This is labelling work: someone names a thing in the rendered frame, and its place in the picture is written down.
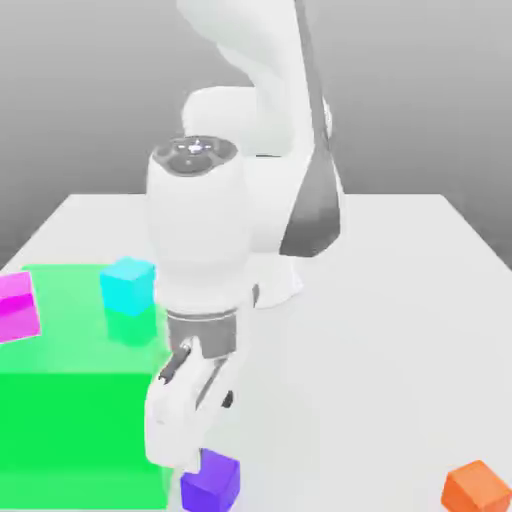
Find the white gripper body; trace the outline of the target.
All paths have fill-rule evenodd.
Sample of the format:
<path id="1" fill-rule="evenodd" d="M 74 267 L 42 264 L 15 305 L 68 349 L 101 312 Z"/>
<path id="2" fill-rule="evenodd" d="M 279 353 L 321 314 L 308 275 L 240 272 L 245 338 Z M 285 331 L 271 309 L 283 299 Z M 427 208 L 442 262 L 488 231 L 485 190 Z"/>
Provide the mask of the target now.
<path id="1" fill-rule="evenodd" d="M 196 473 L 200 449 L 237 378 L 235 353 L 205 359 L 194 346 L 178 349 L 151 381 L 144 404 L 147 459 Z"/>

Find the small purple cube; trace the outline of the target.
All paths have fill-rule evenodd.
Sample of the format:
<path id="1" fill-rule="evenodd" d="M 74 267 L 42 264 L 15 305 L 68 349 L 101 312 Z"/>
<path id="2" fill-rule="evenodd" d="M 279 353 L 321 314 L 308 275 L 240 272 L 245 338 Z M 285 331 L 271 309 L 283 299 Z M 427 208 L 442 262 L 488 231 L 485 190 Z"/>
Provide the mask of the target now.
<path id="1" fill-rule="evenodd" d="M 187 512 L 229 512 L 240 493 L 240 462 L 202 448 L 199 472 L 185 472 L 180 485 Z"/>

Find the small cyan cube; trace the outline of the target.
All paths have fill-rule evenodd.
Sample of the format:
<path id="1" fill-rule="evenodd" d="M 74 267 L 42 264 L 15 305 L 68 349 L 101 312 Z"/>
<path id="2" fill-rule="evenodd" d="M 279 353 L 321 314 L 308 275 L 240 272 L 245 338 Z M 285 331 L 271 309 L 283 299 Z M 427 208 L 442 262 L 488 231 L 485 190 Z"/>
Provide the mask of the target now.
<path id="1" fill-rule="evenodd" d="M 124 257 L 100 271 L 100 288 L 106 309 L 138 316 L 154 304 L 155 265 Z"/>

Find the small magenta cube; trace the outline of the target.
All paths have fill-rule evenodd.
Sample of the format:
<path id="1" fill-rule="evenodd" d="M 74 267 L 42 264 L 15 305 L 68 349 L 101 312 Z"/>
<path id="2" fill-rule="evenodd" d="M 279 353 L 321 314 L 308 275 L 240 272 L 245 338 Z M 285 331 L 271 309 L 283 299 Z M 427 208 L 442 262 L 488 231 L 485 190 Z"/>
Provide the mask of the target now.
<path id="1" fill-rule="evenodd" d="M 41 334 L 29 271 L 0 276 L 0 344 Z"/>

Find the small orange cube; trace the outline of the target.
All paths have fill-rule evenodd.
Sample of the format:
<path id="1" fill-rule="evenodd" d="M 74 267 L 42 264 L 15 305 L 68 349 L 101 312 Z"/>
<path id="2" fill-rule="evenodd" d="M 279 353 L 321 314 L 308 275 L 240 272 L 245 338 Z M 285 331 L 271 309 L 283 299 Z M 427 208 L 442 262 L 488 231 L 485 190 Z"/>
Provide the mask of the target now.
<path id="1" fill-rule="evenodd" d="M 483 461 L 476 460 L 448 472 L 441 504 L 448 512 L 507 512 L 512 488 Z"/>

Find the large green box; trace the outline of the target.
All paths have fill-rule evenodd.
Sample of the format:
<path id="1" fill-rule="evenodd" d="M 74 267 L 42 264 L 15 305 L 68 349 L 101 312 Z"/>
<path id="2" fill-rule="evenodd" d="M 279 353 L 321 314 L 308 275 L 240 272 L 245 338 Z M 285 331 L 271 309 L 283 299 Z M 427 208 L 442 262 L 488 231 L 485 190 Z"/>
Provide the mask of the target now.
<path id="1" fill-rule="evenodd" d="M 103 306 L 97 265 L 33 265 L 42 332 L 0 346 L 0 510 L 166 507 L 144 401 L 166 361 L 164 312 Z"/>

